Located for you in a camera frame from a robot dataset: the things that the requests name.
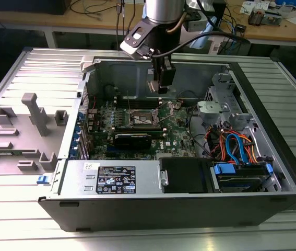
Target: desk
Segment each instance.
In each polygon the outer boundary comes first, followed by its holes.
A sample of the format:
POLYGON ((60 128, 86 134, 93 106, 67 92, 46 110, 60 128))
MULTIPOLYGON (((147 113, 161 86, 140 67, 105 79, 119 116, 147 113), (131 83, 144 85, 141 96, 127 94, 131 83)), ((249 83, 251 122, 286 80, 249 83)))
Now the desk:
MULTIPOLYGON (((86 0, 86 5, 104 3, 101 0, 86 0)), ((90 11, 98 11, 115 5, 115 1, 93 7, 90 11)), ((83 12, 81 3, 74 6, 74 10, 83 12)), ((141 20, 143 5, 136 5, 136 15, 131 28, 141 20)), ((125 27, 133 15, 134 8, 132 4, 125 5, 125 27)), ((19 12, 0 12, 0 22, 8 29, 38 30, 43 31, 49 48, 56 48, 54 31, 76 32, 90 34, 111 34, 115 35, 116 10, 115 8, 102 12, 102 20, 96 20, 84 14, 78 14, 70 9, 64 15, 50 15, 39 13, 19 13, 19 12)), ((119 34, 122 34, 122 20, 119 22, 119 34)))
MULTIPOLYGON (((251 26, 247 24, 248 15, 237 15, 240 11, 242 0, 228 0, 231 15, 239 22, 247 26, 245 38, 251 43, 274 44, 296 46, 296 25, 283 20, 279 27, 276 26, 251 26)), ((103 3, 100 0, 93 0, 93 3, 103 3)), ((93 10, 100 10, 114 5, 114 1, 95 7, 93 10)), ((83 11, 82 4, 78 3, 74 6, 75 10, 83 11)), ((136 5, 136 15, 132 23, 133 28, 140 20, 143 5, 136 5)), ((133 14, 133 5, 125 5, 125 27, 128 26, 129 20, 133 14)), ((116 12, 109 9, 102 12, 102 21, 88 17, 83 14, 74 13, 68 10, 63 16, 35 13, 16 13, 16 12, 0 12, 0 21, 9 29, 24 30, 40 30, 43 31, 50 48, 56 48, 56 41, 53 36, 54 31, 61 32, 77 32, 77 33, 98 33, 98 34, 115 34, 116 12)), ((229 32, 227 24, 222 23, 221 29, 229 32)))
MULTIPOLYGON (((280 26, 252 26, 247 23, 248 15, 240 14, 243 0, 227 0, 228 6, 238 24, 246 26, 245 38, 251 43, 296 46, 296 25, 282 20, 280 26)), ((221 29, 230 32, 227 23, 222 22, 221 29)))

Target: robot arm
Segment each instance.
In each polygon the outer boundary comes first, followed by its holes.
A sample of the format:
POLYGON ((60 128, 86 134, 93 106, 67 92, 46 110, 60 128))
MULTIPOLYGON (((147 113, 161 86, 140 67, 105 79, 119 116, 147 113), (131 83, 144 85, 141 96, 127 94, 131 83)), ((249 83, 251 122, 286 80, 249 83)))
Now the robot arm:
MULTIPOLYGON (((193 31, 188 24, 195 21, 195 31, 201 31, 207 21, 198 11, 189 8, 185 0, 146 0, 146 14, 147 17, 135 26, 120 45, 135 60, 151 59, 153 54, 174 49, 179 44, 183 23, 186 23, 187 30, 193 31)), ((171 56, 152 59, 152 65, 154 78, 149 88, 152 92, 164 94, 172 85, 175 75, 171 56)))

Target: slotted metal surface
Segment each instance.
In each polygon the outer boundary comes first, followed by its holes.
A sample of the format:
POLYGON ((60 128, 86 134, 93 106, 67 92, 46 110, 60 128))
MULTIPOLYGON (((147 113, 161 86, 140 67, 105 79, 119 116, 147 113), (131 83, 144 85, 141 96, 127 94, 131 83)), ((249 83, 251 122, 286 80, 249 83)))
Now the slotted metal surface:
POLYGON ((296 81, 280 63, 257 66, 242 70, 296 157, 296 81))
MULTIPOLYGON (((28 81, 26 82, 24 79, 23 85, 20 86, 17 85, 18 83, 12 84, 12 81, 8 79, 7 81, 11 83, 10 89, 2 90, 5 97, 0 98, 0 102, 5 98, 19 99, 22 92, 26 90, 22 89, 23 87, 28 90, 33 88, 32 90, 38 94, 39 102, 45 107, 47 107, 48 99, 51 99, 52 102, 56 102, 56 99, 70 99, 75 92, 75 80, 80 78, 79 61, 81 57, 94 53, 96 52, 85 50, 33 50, 21 58, 21 64, 16 67, 16 72, 11 76, 11 80, 15 77, 38 77, 39 72, 45 72, 47 77, 51 77, 49 72, 52 72, 55 78, 61 78, 63 75, 58 75, 58 72, 61 72, 72 79, 66 80, 65 83, 56 81, 54 84, 39 81, 37 85, 27 84, 28 81)), ((189 59, 200 57, 202 60, 212 61, 217 58, 190 55, 175 55, 175 58, 177 56, 189 59)), ((288 78, 287 73, 283 72, 278 63, 274 63, 270 59, 238 56, 218 57, 218 59, 224 58, 226 61, 239 62, 296 155, 296 84, 288 78)), ((35 183, 37 178, 36 175, 0 176, 1 249, 296 250, 296 211, 282 212, 260 226, 253 227, 67 233, 62 231, 36 203, 37 197, 44 195, 45 190, 49 189, 49 187, 37 186, 35 183)), ((91 217, 103 216, 106 215, 91 215, 91 217)), ((128 212, 124 212, 124 216, 130 216, 130 209, 128 212)))

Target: sticker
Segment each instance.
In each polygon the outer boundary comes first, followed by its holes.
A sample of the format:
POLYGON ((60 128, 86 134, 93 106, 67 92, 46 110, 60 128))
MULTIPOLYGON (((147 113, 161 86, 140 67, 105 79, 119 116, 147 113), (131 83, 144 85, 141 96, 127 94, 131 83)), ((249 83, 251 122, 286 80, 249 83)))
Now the sticker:
POLYGON ((100 163, 85 162, 84 170, 93 170, 93 169, 96 170, 99 166, 100 166, 100 163))
POLYGON ((136 193, 135 166, 99 166, 97 181, 100 195, 136 193))

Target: workbench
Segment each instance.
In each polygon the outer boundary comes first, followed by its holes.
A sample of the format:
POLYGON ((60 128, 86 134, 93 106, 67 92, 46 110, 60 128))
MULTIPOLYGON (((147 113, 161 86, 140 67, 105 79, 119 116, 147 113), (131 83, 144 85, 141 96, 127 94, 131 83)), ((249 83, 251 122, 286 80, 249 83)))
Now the workbench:
MULTIPOLYGON (((228 0, 228 6, 231 15, 239 22, 246 25, 245 38, 251 43, 257 44, 274 44, 296 46, 296 25, 283 20, 280 26, 250 26, 247 24, 248 15, 240 14, 242 0, 228 0)), ((89 0, 88 4, 103 3, 101 0, 89 0)), ((94 7, 91 10, 98 11, 115 5, 115 1, 94 7)), ((77 3, 74 9, 82 12, 81 3, 77 3)), ((136 5, 136 15, 131 28, 133 28, 140 20, 143 5, 136 5)), ((128 26, 129 20, 133 15, 133 5, 125 5, 125 27, 128 26)), ((70 9, 63 16, 35 13, 16 13, 16 12, 0 12, 0 22, 8 29, 38 30, 43 31, 49 48, 56 48, 56 40, 54 38, 55 31, 61 32, 77 32, 89 34, 111 34, 115 35, 116 11, 115 8, 102 12, 102 20, 98 21, 87 15, 78 14, 70 9)), ((221 28, 229 32, 227 24, 222 22, 221 28)), ((119 34, 122 34, 122 21, 120 19, 119 34)))
MULTIPOLYGON (((97 53, 123 55, 114 51, 45 48, 22 52, 0 83, 0 106, 15 102, 14 110, 21 109, 23 93, 32 89, 40 104, 45 105, 47 114, 54 114, 58 109, 70 114, 70 101, 75 98, 82 78, 81 59, 97 53), (64 76, 71 80, 64 82, 64 76), (49 78, 54 79, 52 83, 48 82, 49 78), (60 103, 64 97, 68 101, 60 103)), ((189 56, 176 53, 174 59, 189 56)), ((295 79, 280 62, 270 58, 196 56, 198 61, 214 59, 239 63, 296 156, 295 79)), ((38 196, 50 189, 36 184, 38 176, 0 175, 0 250, 296 250, 296 211, 278 213, 259 226, 64 232, 37 203, 38 196)))

